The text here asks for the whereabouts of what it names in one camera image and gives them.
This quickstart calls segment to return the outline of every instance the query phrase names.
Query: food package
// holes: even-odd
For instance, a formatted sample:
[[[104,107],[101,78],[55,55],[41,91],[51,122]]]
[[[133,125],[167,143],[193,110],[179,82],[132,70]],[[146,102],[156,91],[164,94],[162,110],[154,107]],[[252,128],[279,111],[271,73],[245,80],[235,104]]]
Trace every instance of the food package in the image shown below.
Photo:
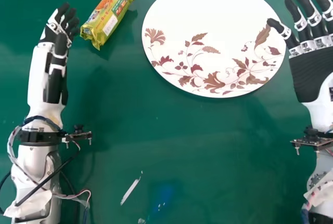
[[[88,20],[81,26],[80,36],[91,39],[93,46],[100,46],[116,29],[133,0],[101,0]]]

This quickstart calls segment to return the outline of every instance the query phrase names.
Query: yellow package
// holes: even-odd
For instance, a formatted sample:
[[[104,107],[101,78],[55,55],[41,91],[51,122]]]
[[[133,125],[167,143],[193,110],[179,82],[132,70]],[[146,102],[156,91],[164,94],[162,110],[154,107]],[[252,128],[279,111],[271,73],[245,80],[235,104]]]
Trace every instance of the yellow package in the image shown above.
[[[80,36],[91,39],[99,50],[124,17],[133,0],[101,0],[88,20],[81,26]]]

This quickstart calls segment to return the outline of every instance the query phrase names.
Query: green table surface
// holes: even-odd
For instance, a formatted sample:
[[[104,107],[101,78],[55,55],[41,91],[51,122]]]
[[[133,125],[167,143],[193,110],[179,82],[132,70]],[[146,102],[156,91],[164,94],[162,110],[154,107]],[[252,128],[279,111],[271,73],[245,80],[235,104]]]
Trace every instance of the green table surface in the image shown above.
[[[33,47],[65,1],[83,23],[100,0],[0,0],[0,176],[11,166],[8,135],[29,110]],[[135,224],[149,216],[156,224],[301,223],[315,154],[301,149],[296,156],[289,143],[310,118],[297,102],[287,58],[267,85],[249,95],[210,99],[181,91],[154,71],[142,47],[142,23],[154,1],[136,0],[101,51],[78,37],[70,52],[62,119],[67,130],[84,124],[94,139],[91,147],[82,144],[65,173],[77,190],[93,192],[89,222]],[[284,0],[266,1],[292,26]],[[62,147],[62,157],[74,151]],[[15,195],[8,180],[0,206]],[[62,222],[72,223],[74,204],[63,205]],[[10,220],[0,217],[0,223]]]

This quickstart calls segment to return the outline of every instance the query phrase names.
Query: round plate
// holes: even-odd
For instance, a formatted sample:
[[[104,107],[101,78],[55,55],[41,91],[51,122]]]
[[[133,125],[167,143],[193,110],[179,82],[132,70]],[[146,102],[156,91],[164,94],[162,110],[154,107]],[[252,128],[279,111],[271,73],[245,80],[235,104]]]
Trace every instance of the round plate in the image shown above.
[[[266,84],[283,61],[285,42],[267,18],[279,19],[264,0],[156,0],[143,23],[143,46],[178,88],[236,97]]]

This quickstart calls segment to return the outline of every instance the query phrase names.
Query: white robotic arm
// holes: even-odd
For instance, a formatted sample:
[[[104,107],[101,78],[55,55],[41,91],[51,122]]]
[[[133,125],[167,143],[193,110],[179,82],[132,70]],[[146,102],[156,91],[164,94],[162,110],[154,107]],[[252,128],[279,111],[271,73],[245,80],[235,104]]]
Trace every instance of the white robotic arm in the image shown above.
[[[301,146],[311,146],[317,154],[317,165],[310,176],[307,203],[303,205],[304,224],[333,223],[333,2],[316,0],[320,15],[311,0],[297,0],[304,9],[285,0],[299,40],[285,25],[274,19],[267,24],[284,38],[290,51],[289,64],[298,101],[307,107],[311,126],[305,136],[292,141],[299,154]]]
[[[76,10],[68,9],[69,4],[65,3],[54,11],[34,48],[28,88],[30,112],[23,124],[9,137],[7,150],[13,162],[11,178],[17,188],[17,195],[4,214],[12,218],[12,224],[59,224],[61,199],[75,199],[78,196],[61,194],[58,174],[78,154],[61,163],[59,144],[91,140],[92,137],[91,132],[84,133],[81,127],[70,135],[62,131],[60,115],[68,101],[68,50],[73,38],[79,33]],[[16,135],[21,141],[17,158],[12,150]],[[45,192],[44,195],[51,193],[52,196],[46,199],[42,209],[22,214],[22,211],[27,210],[28,201],[38,201],[38,194]]]

